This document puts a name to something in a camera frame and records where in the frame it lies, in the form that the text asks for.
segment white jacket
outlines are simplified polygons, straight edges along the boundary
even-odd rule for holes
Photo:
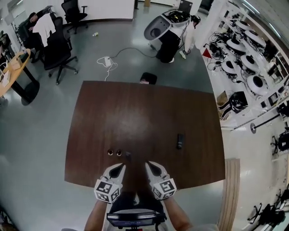
[[[48,46],[47,39],[50,36],[50,31],[54,33],[56,31],[55,26],[50,17],[50,14],[45,14],[37,21],[33,28],[33,33],[40,34],[44,47]]]

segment forearm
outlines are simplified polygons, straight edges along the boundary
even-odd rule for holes
[[[84,231],[101,231],[103,228],[106,209],[107,203],[97,200],[86,222]]]
[[[165,199],[163,202],[168,211],[168,216],[172,222],[172,225],[176,231],[186,231],[193,227],[190,219],[182,210],[182,208],[176,203],[173,197]]]

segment dark wood desk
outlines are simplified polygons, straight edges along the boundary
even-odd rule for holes
[[[177,134],[185,135],[182,150]],[[123,150],[109,156],[108,149]],[[126,159],[124,152],[131,153]],[[104,170],[127,165],[124,190],[144,187],[145,161],[163,165],[177,188],[225,178],[214,95],[137,83],[84,81],[67,144],[65,181],[94,187]]]

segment white cube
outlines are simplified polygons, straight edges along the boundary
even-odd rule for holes
[[[173,181],[173,178],[171,178],[169,180],[154,184],[152,191],[156,199],[163,200],[173,196],[177,191],[177,187]]]
[[[97,180],[94,187],[94,194],[98,200],[113,203],[121,194],[120,190],[119,185]]]

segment red triangle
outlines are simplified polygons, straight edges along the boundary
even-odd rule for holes
[[[212,58],[212,56],[210,55],[210,53],[209,53],[209,51],[208,51],[207,48],[205,49],[205,51],[204,51],[204,53],[203,53],[203,56],[204,56],[204,57],[207,57],[207,58]]]

